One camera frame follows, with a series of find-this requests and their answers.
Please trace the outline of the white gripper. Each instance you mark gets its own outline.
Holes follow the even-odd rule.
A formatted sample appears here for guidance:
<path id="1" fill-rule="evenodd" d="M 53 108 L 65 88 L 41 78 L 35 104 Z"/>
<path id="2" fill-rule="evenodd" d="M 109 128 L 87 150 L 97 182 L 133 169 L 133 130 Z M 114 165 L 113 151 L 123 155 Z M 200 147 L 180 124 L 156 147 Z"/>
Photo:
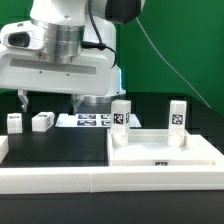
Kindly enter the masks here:
<path id="1" fill-rule="evenodd" d="M 0 45 L 0 88 L 15 89 L 24 112 L 27 91 L 74 94 L 72 114 L 84 101 L 83 95 L 117 94 L 117 67 L 109 51 L 84 50 L 70 64 L 42 61 L 34 51 Z"/>

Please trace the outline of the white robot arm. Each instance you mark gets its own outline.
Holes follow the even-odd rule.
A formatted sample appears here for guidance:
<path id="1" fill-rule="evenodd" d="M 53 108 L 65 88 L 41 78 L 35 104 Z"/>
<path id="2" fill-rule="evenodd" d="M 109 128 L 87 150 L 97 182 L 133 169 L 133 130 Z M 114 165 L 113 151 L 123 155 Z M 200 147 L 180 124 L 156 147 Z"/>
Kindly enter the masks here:
<path id="1" fill-rule="evenodd" d="M 116 28 L 138 17 L 145 0 L 33 0 L 30 19 L 0 29 L 0 88 L 109 101 L 125 91 Z"/>

